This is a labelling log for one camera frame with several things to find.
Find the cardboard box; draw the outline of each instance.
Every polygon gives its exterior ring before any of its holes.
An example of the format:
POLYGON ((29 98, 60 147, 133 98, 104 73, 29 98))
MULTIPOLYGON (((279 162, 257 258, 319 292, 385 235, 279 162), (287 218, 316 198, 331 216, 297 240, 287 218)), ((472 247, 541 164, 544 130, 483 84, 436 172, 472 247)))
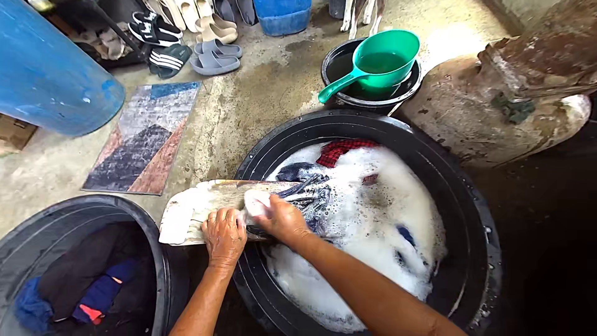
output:
POLYGON ((37 129, 37 126, 0 114, 0 157, 18 153, 37 129))

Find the blue barrel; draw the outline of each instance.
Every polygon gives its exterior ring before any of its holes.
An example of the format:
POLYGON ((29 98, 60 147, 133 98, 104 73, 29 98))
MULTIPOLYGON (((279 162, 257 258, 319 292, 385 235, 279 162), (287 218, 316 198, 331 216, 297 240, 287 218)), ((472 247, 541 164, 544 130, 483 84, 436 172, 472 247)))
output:
POLYGON ((24 0, 0 1, 0 113, 83 135, 122 106, 122 84, 24 0))
POLYGON ((305 30, 311 15, 311 0, 253 0, 266 35, 280 36, 305 30))

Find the soap suds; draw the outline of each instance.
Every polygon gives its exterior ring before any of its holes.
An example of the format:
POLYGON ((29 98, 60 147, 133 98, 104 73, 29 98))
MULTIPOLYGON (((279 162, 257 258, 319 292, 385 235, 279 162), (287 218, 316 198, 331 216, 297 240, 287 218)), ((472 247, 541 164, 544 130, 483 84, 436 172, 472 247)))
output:
MULTIPOLYGON (((291 163, 314 163, 325 143, 290 155, 272 174, 291 163)), ((352 149, 335 168, 322 168, 330 177, 330 203, 324 236, 336 247, 366 263, 424 301, 430 278, 445 255, 441 218, 427 189, 413 171, 383 147, 352 149), (363 178, 378 174, 377 182, 363 178), (398 232, 408 229, 416 248, 398 232)), ((266 251, 267 266, 280 288, 301 310, 331 331, 365 329, 346 303, 301 256, 282 244, 266 251)))

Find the hand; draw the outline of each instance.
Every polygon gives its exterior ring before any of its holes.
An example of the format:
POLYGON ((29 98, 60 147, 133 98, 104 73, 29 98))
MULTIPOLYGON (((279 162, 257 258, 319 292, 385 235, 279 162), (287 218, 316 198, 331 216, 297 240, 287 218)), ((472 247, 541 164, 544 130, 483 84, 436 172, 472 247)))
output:
POLYGON ((247 242, 247 225, 240 212, 229 207, 214 211, 201 224, 211 267, 233 270, 247 242))
POLYGON ((271 195, 269 201, 272 217, 256 216, 254 218, 269 234, 291 247, 304 236, 313 234, 307 226, 303 214, 292 204, 278 195, 271 195))

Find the concrete floor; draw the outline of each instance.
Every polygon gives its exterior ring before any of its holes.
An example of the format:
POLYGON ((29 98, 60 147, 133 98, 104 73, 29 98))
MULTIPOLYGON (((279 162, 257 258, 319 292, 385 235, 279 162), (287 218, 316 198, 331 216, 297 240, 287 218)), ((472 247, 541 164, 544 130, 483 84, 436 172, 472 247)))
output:
MULTIPOLYGON (((259 25, 239 27, 241 68, 204 78, 187 64, 161 81, 145 66, 114 71, 130 96, 141 84, 202 80, 176 161, 162 196, 118 194, 143 207, 159 222, 168 199, 199 181, 231 178, 249 149, 277 125, 321 107, 321 62, 347 39, 341 21, 314 0, 309 27, 285 37, 263 35, 259 25)), ((481 0, 386 0, 380 30, 409 29, 423 42, 423 69, 454 56, 481 50, 508 35, 481 0)), ((358 37, 368 34, 361 27, 358 37)), ((187 44, 194 36, 186 35, 187 44)), ((118 116, 95 132, 71 138, 39 129, 20 154, 0 158, 0 237, 34 213, 59 201, 89 194, 80 190, 118 116)))

